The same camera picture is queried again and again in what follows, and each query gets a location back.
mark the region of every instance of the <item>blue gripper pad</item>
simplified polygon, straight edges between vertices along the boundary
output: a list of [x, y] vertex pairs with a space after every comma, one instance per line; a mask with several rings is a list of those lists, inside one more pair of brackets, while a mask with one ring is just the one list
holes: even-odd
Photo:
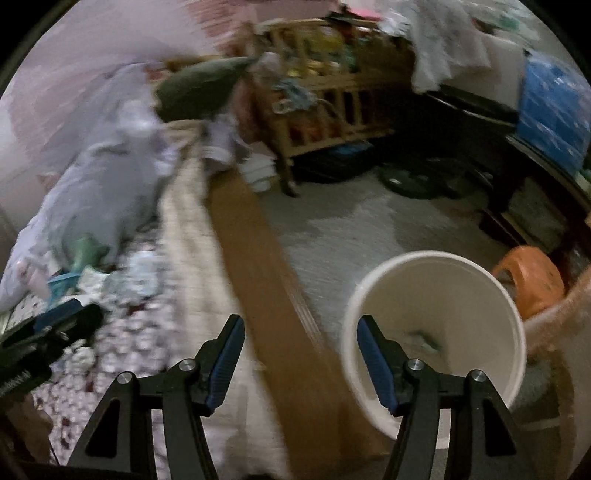
[[226, 343], [221, 347], [217, 360], [209, 377], [209, 389], [205, 404], [213, 412], [226, 398], [230, 380], [238, 363], [238, 357], [244, 344], [244, 320], [238, 317]]
[[357, 324], [357, 344], [368, 368], [379, 402], [394, 414], [398, 402], [394, 391], [394, 376], [388, 367], [379, 345], [365, 319], [361, 317]]

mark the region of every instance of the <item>wooden leg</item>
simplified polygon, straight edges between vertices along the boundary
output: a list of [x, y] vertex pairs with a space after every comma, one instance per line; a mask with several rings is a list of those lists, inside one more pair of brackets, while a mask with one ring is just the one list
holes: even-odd
[[290, 197], [299, 197], [296, 181], [291, 171], [293, 160], [277, 155], [277, 172], [279, 173], [281, 191]]

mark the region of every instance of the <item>metal screw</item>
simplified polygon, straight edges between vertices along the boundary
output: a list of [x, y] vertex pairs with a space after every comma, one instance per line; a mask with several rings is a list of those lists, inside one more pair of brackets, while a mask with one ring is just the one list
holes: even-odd
[[488, 378], [482, 370], [472, 370], [470, 376], [477, 382], [484, 382]]
[[178, 367], [183, 371], [183, 372], [190, 372], [191, 370], [193, 370], [196, 367], [196, 363], [195, 360], [193, 360], [192, 358], [186, 358], [185, 360], [181, 361], [178, 365]]
[[131, 382], [133, 377], [134, 376], [131, 374], [131, 372], [123, 372], [122, 374], [117, 375], [117, 382], [125, 385], [126, 383]]
[[425, 362], [419, 360], [418, 358], [411, 358], [407, 365], [410, 370], [414, 370], [415, 372], [420, 372], [423, 368], [425, 368]]

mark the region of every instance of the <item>teal object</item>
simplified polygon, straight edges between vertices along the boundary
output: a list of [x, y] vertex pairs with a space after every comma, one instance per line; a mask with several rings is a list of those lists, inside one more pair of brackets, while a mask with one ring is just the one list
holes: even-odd
[[64, 273], [63, 275], [50, 278], [47, 282], [47, 286], [51, 292], [48, 309], [52, 308], [60, 298], [65, 296], [68, 290], [76, 287], [78, 280], [80, 280], [79, 273]]
[[74, 242], [74, 261], [70, 271], [80, 274], [87, 265], [97, 266], [108, 251], [109, 247], [101, 245], [92, 235], [79, 238]]

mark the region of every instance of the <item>blue storage box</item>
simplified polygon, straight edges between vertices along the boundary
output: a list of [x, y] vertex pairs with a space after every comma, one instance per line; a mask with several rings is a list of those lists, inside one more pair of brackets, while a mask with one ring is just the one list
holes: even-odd
[[583, 76], [558, 60], [528, 59], [517, 135], [574, 177], [591, 139], [591, 89]]

